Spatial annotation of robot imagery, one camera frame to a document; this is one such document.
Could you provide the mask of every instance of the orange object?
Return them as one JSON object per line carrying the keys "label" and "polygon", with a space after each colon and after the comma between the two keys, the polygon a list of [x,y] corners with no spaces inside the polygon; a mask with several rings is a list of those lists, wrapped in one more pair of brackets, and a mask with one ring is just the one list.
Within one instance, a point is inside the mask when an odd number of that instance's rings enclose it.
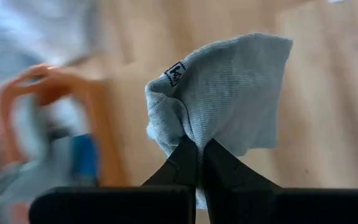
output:
{"label": "orange object", "polygon": [[119,154],[109,135],[109,123],[99,91],[94,82],[59,71],[46,65],[32,67],[28,72],[0,89],[0,170],[13,162],[25,162],[26,156],[19,149],[12,127],[11,113],[14,100],[21,95],[35,93],[40,106],[72,94],[80,101],[88,115],[88,126],[99,149],[99,183],[102,186],[124,186],[125,175]]}

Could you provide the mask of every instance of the sock logo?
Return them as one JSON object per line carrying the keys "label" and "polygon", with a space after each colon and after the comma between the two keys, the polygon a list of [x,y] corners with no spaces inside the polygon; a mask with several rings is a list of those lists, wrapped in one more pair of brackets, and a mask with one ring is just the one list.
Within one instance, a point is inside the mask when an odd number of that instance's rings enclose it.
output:
{"label": "sock logo", "polygon": [[180,78],[184,74],[185,70],[185,66],[181,62],[178,62],[170,67],[164,74],[169,79],[171,86],[175,86],[179,83]]}

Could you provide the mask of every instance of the printed logo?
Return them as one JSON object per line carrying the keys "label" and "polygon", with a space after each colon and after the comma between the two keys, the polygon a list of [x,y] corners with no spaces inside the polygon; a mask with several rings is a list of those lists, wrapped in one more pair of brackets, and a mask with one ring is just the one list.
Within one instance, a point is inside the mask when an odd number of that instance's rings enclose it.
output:
{"label": "printed logo", "polygon": [[164,74],[168,77],[171,86],[175,86],[179,83],[181,76],[184,74],[186,68],[178,62],[168,69]]}

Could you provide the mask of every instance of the black label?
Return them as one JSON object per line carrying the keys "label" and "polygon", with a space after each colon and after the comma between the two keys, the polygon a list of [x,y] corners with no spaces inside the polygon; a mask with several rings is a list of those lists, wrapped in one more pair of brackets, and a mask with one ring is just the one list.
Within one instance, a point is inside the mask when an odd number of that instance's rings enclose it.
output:
{"label": "black label", "polygon": [[181,62],[178,62],[170,67],[164,74],[168,77],[171,86],[175,86],[179,83],[185,70],[185,66]]}

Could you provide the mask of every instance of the wooden floor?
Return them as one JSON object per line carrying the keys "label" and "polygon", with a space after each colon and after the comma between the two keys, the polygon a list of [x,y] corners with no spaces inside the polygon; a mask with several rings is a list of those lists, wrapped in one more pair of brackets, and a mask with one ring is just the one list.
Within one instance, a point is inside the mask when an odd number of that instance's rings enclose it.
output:
{"label": "wooden floor", "polygon": [[[99,0],[104,52],[83,72],[105,78],[113,138],[129,182],[164,162],[146,136],[144,86],[194,49],[239,34],[293,39],[278,149],[247,165],[286,187],[358,187],[358,0]],[[205,211],[198,223],[208,223]]]}

